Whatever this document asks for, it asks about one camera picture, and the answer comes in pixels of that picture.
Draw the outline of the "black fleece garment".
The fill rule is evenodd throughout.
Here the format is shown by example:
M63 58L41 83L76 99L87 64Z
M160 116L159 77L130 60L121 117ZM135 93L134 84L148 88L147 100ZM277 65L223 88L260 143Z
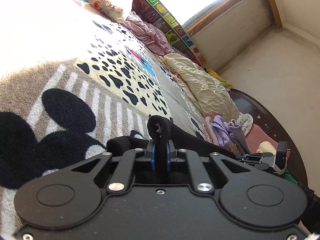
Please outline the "black fleece garment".
M167 141L172 140L176 149L193 150L201 157L208 157L211 153L217 152L232 159L236 158L232 152L185 132L169 119L159 115L149 117L147 128L150 137L161 151L165 150ZM129 135L110 139L106 144L106 149L115 156L121 156L127 150L138 147L146 148L147 145L146 139ZM306 211L302 216L302 223L310 232L319 233L319 197L301 182L298 181L296 184L303 189L308 200Z

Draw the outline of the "Mickey Mouse plush blanket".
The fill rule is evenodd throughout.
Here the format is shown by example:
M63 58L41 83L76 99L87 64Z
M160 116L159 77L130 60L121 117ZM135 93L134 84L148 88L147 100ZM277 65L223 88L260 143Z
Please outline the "Mickey Mouse plush blanket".
M201 113L131 31L85 0L1 0L1 233L22 225L22 185L110 139L149 139L152 115L205 138Z

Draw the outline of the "purple folded clothes stack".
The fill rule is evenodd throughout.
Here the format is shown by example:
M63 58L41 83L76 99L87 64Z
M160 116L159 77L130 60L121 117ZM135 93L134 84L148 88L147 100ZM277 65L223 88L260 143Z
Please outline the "purple folded clothes stack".
M204 127L209 141L220 146L236 156L251 153L241 127L235 123L235 119L225 122L223 117L216 115L213 118L205 117Z

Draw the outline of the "yellow green plush toy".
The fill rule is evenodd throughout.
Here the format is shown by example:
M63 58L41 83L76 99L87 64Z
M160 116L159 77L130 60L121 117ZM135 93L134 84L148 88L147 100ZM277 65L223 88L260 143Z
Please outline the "yellow green plush toy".
M232 89L233 88L233 86L227 80L225 80L219 74L217 74L217 72L215 72L215 71L213 71L212 69L209 69L209 68L205 68L204 70L206 71L206 73L211 75L213 78L219 80L221 85L223 85L223 87L228 88L228 89Z

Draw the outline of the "white floral cloth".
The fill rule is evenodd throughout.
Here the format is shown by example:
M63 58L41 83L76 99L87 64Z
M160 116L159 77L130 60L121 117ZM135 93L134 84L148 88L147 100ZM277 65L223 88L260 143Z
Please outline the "white floral cloth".
M235 120L235 123L241 127L244 135L246 136L252 128L253 117L248 113L244 114L240 112L238 118Z

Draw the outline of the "dark wooden headboard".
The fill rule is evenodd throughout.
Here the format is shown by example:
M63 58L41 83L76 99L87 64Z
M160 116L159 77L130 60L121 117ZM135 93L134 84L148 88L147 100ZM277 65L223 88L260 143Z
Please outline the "dark wooden headboard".
M237 89L229 92L235 105L242 113L249 113L253 122L276 142L286 141L291 155L287 163L288 171L301 183L308 185L308 177L298 148L280 122L258 100Z

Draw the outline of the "colourful alphabet foam mat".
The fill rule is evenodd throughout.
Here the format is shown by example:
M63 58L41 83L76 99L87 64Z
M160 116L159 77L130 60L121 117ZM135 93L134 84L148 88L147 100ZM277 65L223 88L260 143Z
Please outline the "colourful alphabet foam mat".
M178 23L160 0L133 0L132 9L146 23L161 30L169 44L191 61L203 67L206 59L187 31Z

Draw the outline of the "pink pillow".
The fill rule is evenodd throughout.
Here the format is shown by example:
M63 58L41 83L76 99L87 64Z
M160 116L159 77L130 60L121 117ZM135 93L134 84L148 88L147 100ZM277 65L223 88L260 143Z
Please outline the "pink pillow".
M255 153L263 142L268 142L274 149L277 149L278 143L269 137L258 125L253 124L249 133L246 135L246 142L252 153Z

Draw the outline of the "cream satin quilt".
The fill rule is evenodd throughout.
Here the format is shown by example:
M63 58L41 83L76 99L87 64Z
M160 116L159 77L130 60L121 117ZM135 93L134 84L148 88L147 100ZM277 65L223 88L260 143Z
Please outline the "cream satin quilt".
M240 111L218 79L180 54L167 54L162 61L188 85L204 116L219 115L226 122L239 117Z

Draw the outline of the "pink crumpled quilt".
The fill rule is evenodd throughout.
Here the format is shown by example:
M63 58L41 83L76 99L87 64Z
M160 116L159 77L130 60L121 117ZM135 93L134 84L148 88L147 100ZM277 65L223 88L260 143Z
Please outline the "pink crumpled quilt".
M131 11L121 24L129 29L154 54L165 56L175 53L184 56L181 51L167 41L165 34L160 29L143 21L134 11Z

